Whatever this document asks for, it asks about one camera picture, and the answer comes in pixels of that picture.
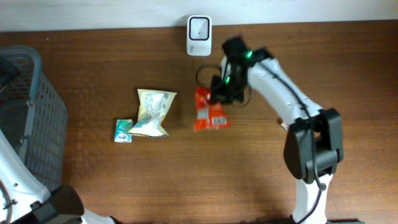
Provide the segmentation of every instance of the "wire basket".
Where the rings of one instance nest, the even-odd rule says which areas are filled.
[[[67,109],[42,72],[36,50],[0,47],[18,76],[0,91],[0,129],[30,172],[50,191],[61,184]]]

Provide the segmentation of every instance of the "wooden surface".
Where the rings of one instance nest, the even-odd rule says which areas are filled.
[[[259,96],[225,107],[232,127],[193,132],[194,72],[218,64],[225,39],[267,46],[315,102],[343,117],[345,159],[328,192],[329,219],[398,222],[398,21],[221,26],[209,57],[190,57],[185,29],[0,34],[35,47],[68,109],[63,182],[86,208],[125,223],[238,223],[288,217],[295,179],[286,132]],[[178,93],[167,138],[113,142],[115,120],[135,118],[137,88]]]

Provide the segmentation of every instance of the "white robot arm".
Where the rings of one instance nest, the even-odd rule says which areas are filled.
[[[101,217],[83,208],[70,186],[54,192],[42,185],[21,162],[0,130],[0,223],[42,224],[115,224],[117,220]]]
[[[343,159],[340,115],[334,109],[325,111],[304,95],[266,49],[249,50],[236,37],[227,40],[223,50],[221,78],[213,77],[211,83],[213,102],[242,103],[246,86],[268,101],[289,127],[284,157],[297,179],[291,222],[326,223],[326,193]],[[316,139],[314,131],[320,133]]]

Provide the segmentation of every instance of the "white snack bag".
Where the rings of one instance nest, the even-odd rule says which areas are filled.
[[[176,94],[169,91],[138,90],[138,121],[128,133],[148,137],[168,136],[161,124]]]

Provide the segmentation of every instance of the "orange snack bag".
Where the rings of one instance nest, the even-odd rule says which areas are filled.
[[[229,127],[229,121],[226,119],[221,103],[210,104],[210,93],[209,89],[200,86],[195,91],[198,118],[193,127],[194,130]]]

